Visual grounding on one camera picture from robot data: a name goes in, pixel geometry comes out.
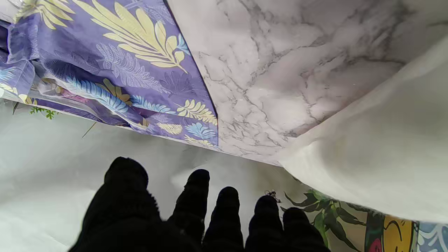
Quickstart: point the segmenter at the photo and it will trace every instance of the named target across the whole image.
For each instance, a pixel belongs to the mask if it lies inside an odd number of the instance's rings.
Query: colorful printed fabric
[[[212,101],[162,0],[25,0],[3,27],[4,98],[218,144]]]
[[[448,252],[448,225],[421,222],[417,252]]]

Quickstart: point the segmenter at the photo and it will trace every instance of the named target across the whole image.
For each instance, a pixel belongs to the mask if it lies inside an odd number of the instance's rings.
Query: white fabric
[[[278,158],[339,200],[448,223],[448,38]]]
[[[146,168],[148,190],[165,219],[194,169],[210,172],[206,225],[219,191],[235,187],[245,237],[255,202],[266,190],[275,190],[282,206],[289,207],[283,192],[301,201],[309,189],[281,167],[101,123],[81,138],[92,121],[63,114],[50,121],[30,115],[31,107],[22,104],[12,115],[13,106],[0,99],[0,252],[66,252],[117,156]],[[354,240],[358,246],[364,242]]]

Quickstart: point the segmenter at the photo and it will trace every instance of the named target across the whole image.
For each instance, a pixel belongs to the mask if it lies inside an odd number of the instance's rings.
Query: grey vein pattern
[[[168,3],[216,106],[220,150],[273,164],[448,33],[442,0]]]

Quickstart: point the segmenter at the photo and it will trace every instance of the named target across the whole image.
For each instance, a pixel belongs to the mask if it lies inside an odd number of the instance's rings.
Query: white surface
[[[446,0],[168,0],[219,119],[220,149],[273,154],[448,33]]]
[[[448,223],[448,37],[280,156],[336,199]]]
[[[0,251],[62,252],[74,243],[84,212],[110,163],[117,156],[139,161],[150,178],[162,217],[168,218],[188,175],[211,174],[208,225],[218,192],[240,193],[244,236],[256,200],[266,190],[303,197],[308,187],[283,168],[195,146],[57,115],[52,121],[0,99]]]

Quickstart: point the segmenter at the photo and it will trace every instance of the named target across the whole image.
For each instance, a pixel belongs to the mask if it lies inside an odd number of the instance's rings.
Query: white cloth
[[[305,184],[406,219],[448,223],[448,37],[278,156]]]

